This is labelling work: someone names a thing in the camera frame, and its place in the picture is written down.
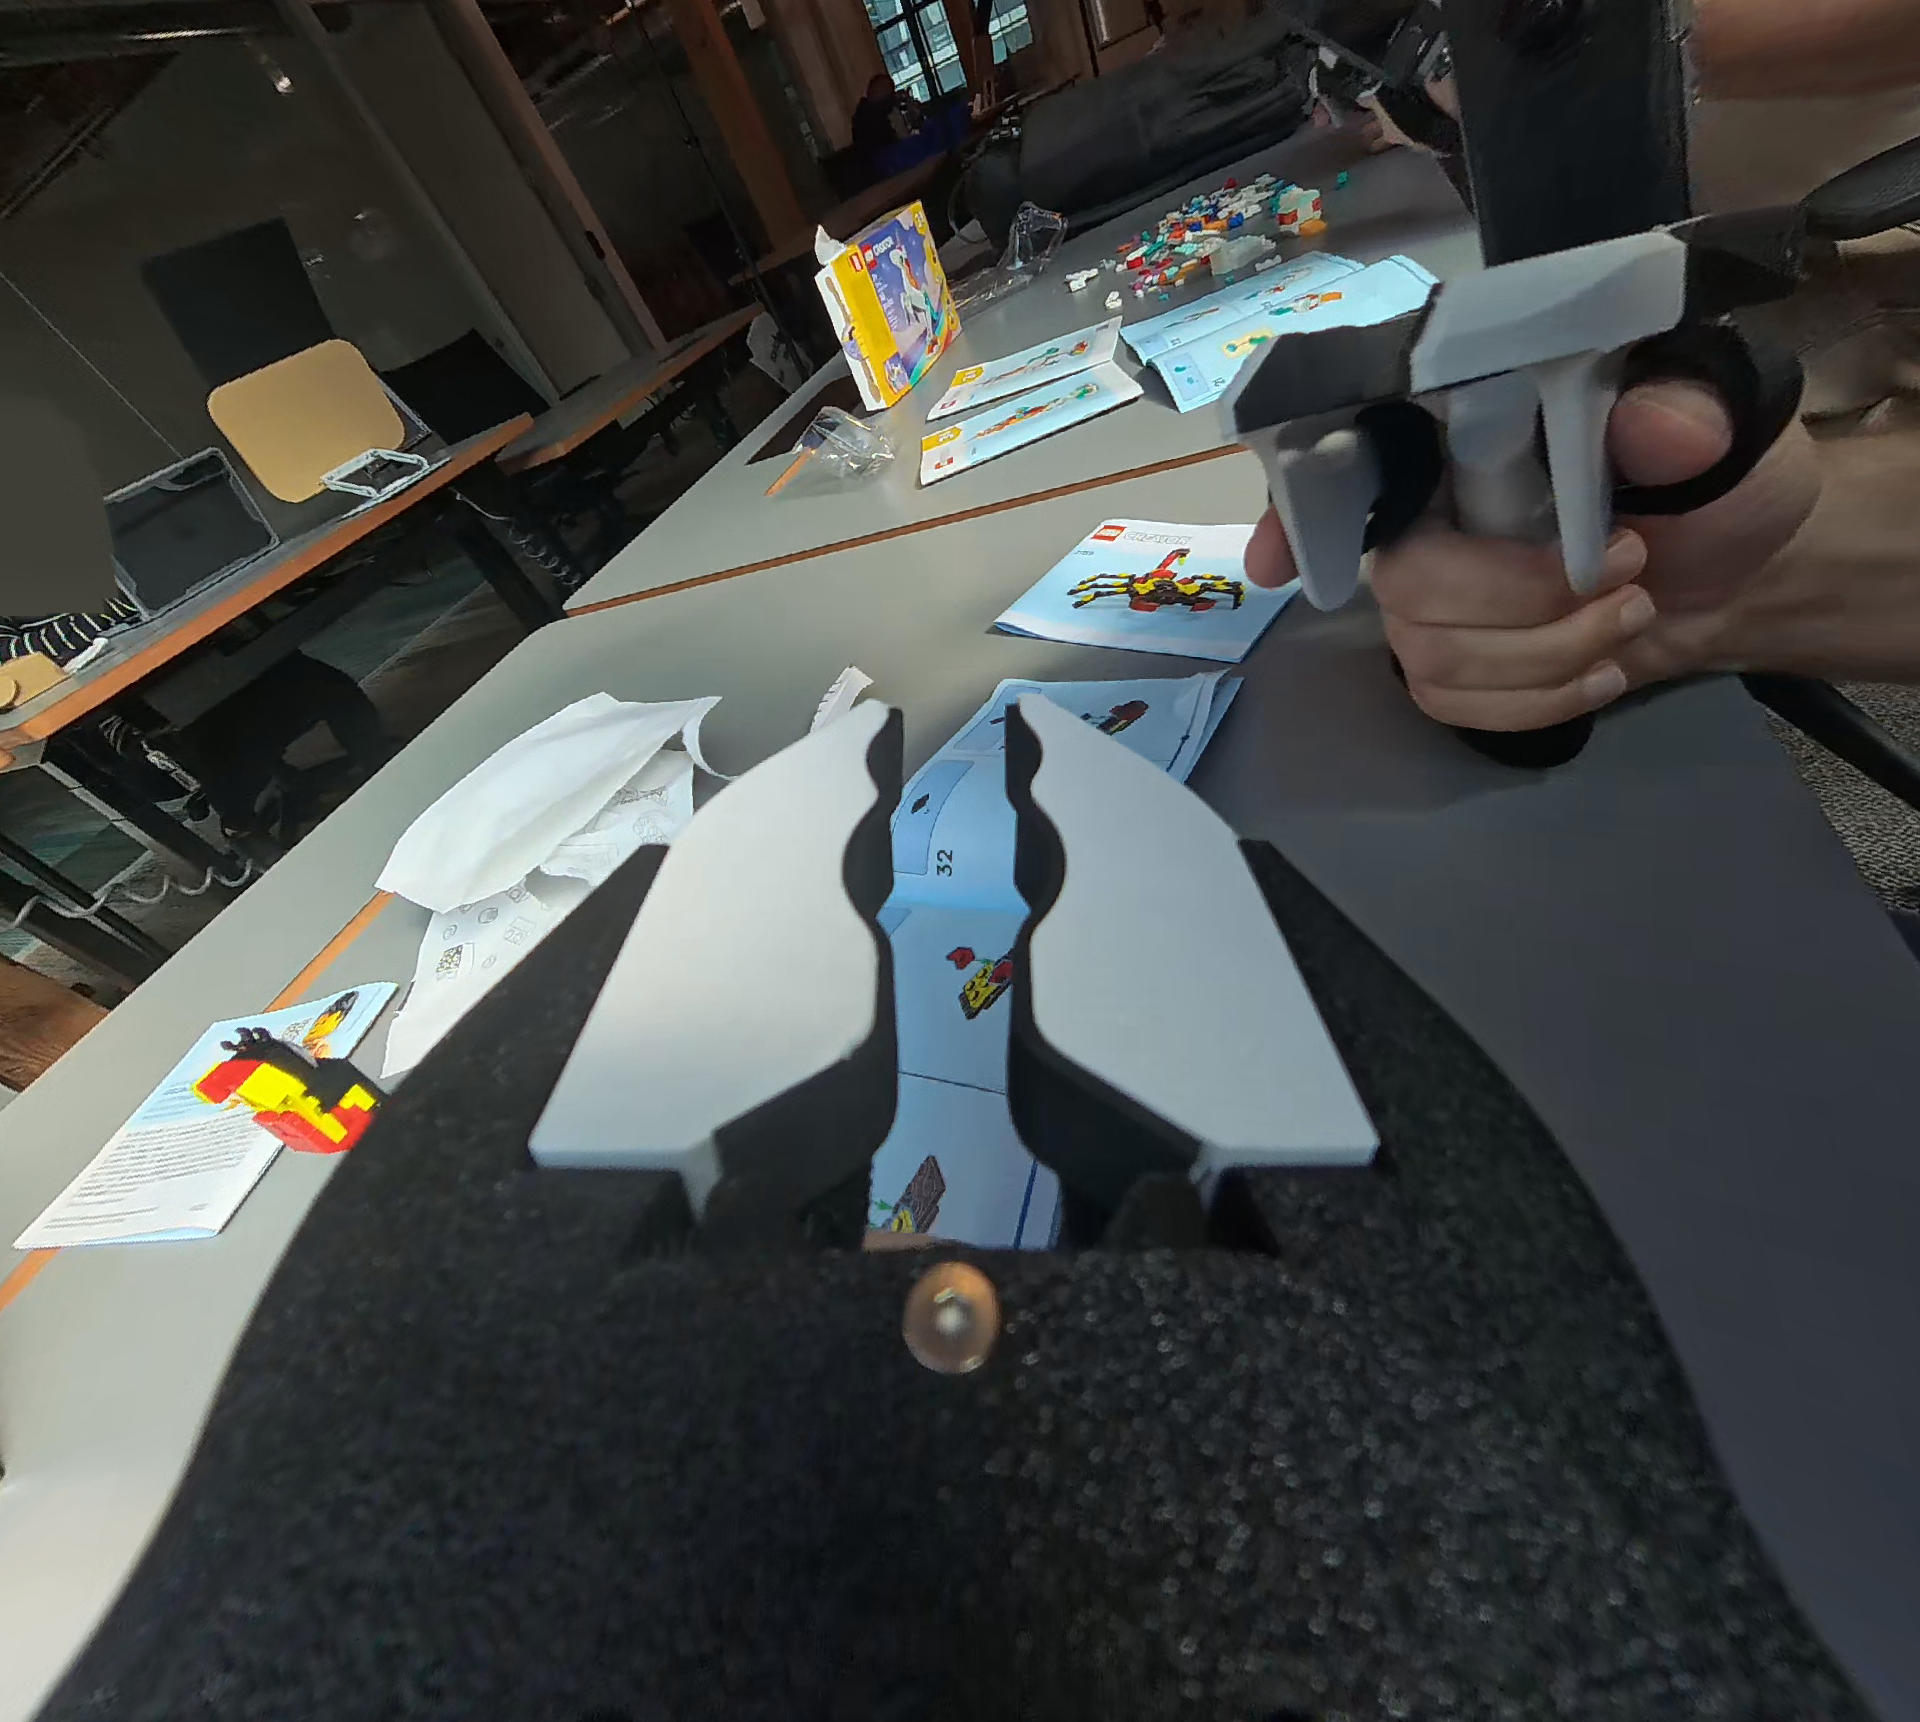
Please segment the person's right forearm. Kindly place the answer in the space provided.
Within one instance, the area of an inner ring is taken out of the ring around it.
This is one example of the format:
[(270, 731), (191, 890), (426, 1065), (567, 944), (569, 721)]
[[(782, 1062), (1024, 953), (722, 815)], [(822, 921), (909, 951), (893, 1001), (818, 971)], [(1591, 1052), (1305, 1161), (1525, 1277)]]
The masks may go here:
[(1819, 495), (1794, 540), (1805, 660), (1828, 680), (1916, 686), (1918, 438), (1847, 438), (1819, 463)]

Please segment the black mesh office chair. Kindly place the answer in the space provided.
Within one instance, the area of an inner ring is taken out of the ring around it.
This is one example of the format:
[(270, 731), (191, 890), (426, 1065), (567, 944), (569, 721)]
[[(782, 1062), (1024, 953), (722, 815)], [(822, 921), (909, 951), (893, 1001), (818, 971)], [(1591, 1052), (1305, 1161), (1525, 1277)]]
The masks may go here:
[(1808, 237), (1859, 242), (1918, 225), (1920, 140), (1879, 151), (1812, 191), (1801, 205)]

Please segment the closed blue instruction booklet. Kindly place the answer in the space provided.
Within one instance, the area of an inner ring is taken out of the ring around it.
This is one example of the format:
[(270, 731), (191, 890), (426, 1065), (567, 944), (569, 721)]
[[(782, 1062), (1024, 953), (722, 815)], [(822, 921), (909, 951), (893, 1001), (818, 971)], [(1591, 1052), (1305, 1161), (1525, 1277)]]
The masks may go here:
[(1114, 360), (1123, 321), (1104, 319), (1095, 324), (1034, 342), (996, 360), (967, 365), (955, 370), (945, 393), (924, 412), (931, 429), (998, 405), (1010, 396), (1027, 395), (1068, 380), (1084, 370)]
[(945, 485), (1141, 398), (1136, 377), (1105, 363), (1011, 393), (991, 406), (957, 415), (922, 438), (918, 487)]

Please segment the dark cloth cover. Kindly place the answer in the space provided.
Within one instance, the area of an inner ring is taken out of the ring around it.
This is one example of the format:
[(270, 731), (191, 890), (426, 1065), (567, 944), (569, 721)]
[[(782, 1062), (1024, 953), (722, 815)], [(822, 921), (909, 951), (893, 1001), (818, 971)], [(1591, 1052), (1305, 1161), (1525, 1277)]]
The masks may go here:
[(999, 248), (1022, 205), (1076, 237), (1188, 191), (1305, 124), (1315, 59), (1309, 41), (1249, 20), (1211, 45), (1144, 54), (1059, 89), (969, 156), (961, 222)]

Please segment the grey laptop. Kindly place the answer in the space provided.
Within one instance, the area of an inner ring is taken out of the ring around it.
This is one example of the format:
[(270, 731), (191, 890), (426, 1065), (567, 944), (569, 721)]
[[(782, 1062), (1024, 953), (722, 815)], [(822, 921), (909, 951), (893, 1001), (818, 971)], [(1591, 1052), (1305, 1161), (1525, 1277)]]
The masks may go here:
[(273, 524), (220, 446), (105, 495), (103, 510), (117, 591), (140, 622), (280, 547)]

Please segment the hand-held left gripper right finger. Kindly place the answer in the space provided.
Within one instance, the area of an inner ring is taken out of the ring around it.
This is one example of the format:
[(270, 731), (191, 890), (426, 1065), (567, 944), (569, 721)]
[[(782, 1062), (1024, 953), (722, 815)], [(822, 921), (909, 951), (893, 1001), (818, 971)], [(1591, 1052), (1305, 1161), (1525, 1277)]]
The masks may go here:
[(1379, 1135), (1235, 830), (1064, 707), (1003, 735), (1026, 914), (1007, 1107), (1068, 1197), (1363, 1170)]

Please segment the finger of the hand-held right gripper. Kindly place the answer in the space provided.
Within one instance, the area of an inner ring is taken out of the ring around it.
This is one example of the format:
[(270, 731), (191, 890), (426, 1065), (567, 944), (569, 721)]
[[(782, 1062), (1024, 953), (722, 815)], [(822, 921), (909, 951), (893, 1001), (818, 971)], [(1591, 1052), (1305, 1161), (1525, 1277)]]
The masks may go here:
[(1685, 250), (1663, 231), (1502, 265), (1432, 296), (1405, 385), (1442, 425), (1462, 533), (1556, 540), (1572, 592), (1595, 591), (1620, 373), (1678, 324), (1683, 299)]
[(1414, 401), (1427, 310), (1296, 329), (1255, 349), (1220, 398), (1227, 438), (1259, 463), (1305, 600), (1345, 606), (1363, 557), (1417, 523), (1443, 479), (1439, 423)]

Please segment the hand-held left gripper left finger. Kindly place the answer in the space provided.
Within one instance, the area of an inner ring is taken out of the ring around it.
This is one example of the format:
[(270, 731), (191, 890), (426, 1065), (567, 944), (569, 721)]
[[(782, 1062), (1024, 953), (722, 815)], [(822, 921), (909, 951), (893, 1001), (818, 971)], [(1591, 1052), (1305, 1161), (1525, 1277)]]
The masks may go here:
[(863, 1207), (899, 1111), (898, 709), (863, 698), (660, 852), (527, 1137), (545, 1177), (686, 1207)]

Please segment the grey desk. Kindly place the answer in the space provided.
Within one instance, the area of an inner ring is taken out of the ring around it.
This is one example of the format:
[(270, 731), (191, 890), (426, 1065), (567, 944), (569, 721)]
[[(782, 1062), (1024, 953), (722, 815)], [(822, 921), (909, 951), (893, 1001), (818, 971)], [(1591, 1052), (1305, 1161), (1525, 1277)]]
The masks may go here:
[[(703, 748), (742, 773), (856, 667), (916, 768), (1005, 677), (1123, 672), (991, 633), (1095, 523), (1259, 507), (1235, 452), (718, 582), (597, 582), (4, 1111), (4, 1273), (212, 1025), (414, 971), (424, 921), (376, 872), (549, 713), (718, 698)], [(1576, 765), (1505, 774), (1405, 702), (1365, 606), (1292, 605), (1192, 786), (1525, 1095), (1634, 1256), (1787, 1588), (1870, 1704), (1916, 1719), (1916, 960), (1740, 682), (1639, 696)]]
[[(1351, 146), (1354, 140), (1339, 133), (1307, 135), (1253, 154), (1232, 172), (1271, 171), (1317, 187), (1329, 226), (1312, 240), (1315, 248), (1357, 262), (1409, 254), (1442, 278), (1477, 266), (1475, 228), (1432, 158), (1416, 151), (1351, 156)], [(805, 405), (803, 393), (790, 396), (589, 576), (565, 602), (565, 613), (588, 615), (673, 597), (776, 565), (1225, 456), (1227, 441), (1211, 408), (1180, 415), (1165, 391), (1151, 385), (1131, 405), (1056, 438), (1024, 445), (937, 487), (918, 485), (920, 438), (927, 433), (924, 408), (947, 387), (953, 368), (1092, 322), (1102, 313), (1102, 296), (1102, 290), (1072, 294), (1048, 273), (1024, 293), (978, 313), (930, 383), (880, 420), (896, 456), (863, 479), (803, 468), (790, 485), (772, 491), (780, 465), (755, 454), (790, 411)]]

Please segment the person's right hand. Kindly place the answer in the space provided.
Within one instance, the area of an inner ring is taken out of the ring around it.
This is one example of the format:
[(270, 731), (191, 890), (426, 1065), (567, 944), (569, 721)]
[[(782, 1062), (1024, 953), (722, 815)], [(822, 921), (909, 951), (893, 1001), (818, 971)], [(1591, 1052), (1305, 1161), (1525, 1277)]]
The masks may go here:
[(1434, 505), (1365, 563), (1387, 653), (1427, 719), (1488, 732), (1758, 669), (1764, 597), (1812, 549), (1835, 466), (1787, 420), (1715, 502), (1615, 520), (1590, 589), (1569, 582), (1556, 547), (1465, 534)]

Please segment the yellow toy box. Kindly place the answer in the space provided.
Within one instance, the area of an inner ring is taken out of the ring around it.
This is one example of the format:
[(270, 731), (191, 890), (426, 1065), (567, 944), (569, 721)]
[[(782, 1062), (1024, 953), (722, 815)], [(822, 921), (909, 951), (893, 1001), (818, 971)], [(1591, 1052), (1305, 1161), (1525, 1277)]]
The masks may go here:
[(947, 275), (922, 200), (837, 240), (813, 233), (816, 288), (866, 412), (901, 402), (957, 335)]

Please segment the torn white paper bag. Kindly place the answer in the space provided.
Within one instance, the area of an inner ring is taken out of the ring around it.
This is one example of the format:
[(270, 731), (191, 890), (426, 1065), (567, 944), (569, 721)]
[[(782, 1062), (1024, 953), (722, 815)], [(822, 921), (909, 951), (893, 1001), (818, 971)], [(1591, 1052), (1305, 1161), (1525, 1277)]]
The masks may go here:
[(736, 923), (845, 908), (842, 862), (899, 794), (899, 709), (845, 670), (796, 760), (766, 760), (694, 811), (718, 696), (633, 702), (604, 693), (565, 705), (494, 751), (398, 836), (374, 886), (444, 914), (505, 896), (535, 875), (597, 886), (641, 847), (670, 847), (655, 890), (681, 921)]

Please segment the red yellow brick model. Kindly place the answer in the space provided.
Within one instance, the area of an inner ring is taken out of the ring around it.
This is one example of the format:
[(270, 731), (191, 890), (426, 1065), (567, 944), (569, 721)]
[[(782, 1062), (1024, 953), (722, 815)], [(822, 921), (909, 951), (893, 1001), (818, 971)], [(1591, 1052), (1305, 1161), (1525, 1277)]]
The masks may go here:
[(246, 1111), (291, 1152), (350, 1152), (386, 1102), (352, 1062), (315, 1059), (255, 1023), (240, 1025), (220, 1051), (191, 1083), (191, 1096), (208, 1109)]

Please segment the pile of coloured bricks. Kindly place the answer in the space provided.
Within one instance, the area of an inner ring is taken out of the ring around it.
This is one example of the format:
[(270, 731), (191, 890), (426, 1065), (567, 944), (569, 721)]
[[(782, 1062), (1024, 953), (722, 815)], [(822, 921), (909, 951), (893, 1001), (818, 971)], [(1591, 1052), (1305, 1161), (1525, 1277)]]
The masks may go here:
[(1225, 180), (1172, 207), (1094, 266), (1068, 271), (1068, 294), (1105, 288), (1107, 308), (1125, 294), (1163, 299), (1195, 281), (1230, 281), (1266, 271), (1328, 231), (1320, 188), (1259, 174)]

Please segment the closed booklet with scorpion cover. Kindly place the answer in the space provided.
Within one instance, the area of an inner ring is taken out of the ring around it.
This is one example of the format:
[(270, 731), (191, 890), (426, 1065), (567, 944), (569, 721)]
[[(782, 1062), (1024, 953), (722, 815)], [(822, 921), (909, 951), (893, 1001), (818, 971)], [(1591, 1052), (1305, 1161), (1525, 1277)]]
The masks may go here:
[(1299, 594), (1249, 582), (1249, 524), (1112, 519), (996, 619), (1010, 636), (1233, 665)]

